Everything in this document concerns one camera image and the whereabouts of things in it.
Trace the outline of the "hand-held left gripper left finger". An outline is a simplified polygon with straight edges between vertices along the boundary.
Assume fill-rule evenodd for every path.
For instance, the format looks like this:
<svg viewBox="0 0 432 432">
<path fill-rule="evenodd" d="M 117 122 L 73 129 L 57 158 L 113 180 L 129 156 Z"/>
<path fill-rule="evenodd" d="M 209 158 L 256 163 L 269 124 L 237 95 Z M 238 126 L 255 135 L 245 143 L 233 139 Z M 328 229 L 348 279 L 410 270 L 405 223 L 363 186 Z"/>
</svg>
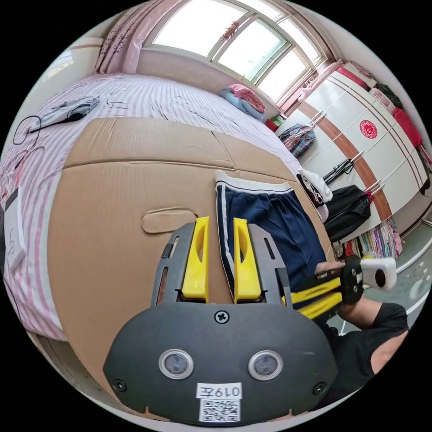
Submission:
<svg viewBox="0 0 432 432">
<path fill-rule="evenodd" d="M 182 295 L 189 301 L 208 301 L 209 217 L 196 220 L 186 262 Z"/>
</svg>

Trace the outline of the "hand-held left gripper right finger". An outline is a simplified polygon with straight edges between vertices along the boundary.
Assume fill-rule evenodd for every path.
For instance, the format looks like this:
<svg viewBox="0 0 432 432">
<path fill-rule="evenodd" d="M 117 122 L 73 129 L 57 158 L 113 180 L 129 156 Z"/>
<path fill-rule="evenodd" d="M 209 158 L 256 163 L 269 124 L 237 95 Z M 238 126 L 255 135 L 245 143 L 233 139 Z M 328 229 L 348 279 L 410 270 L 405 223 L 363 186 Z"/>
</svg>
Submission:
<svg viewBox="0 0 432 432">
<path fill-rule="evenodd" d="M 254 248 L 246 219 L 234 218 L 234 302 L 256 302 L 261 297 Z"/>
</svg>

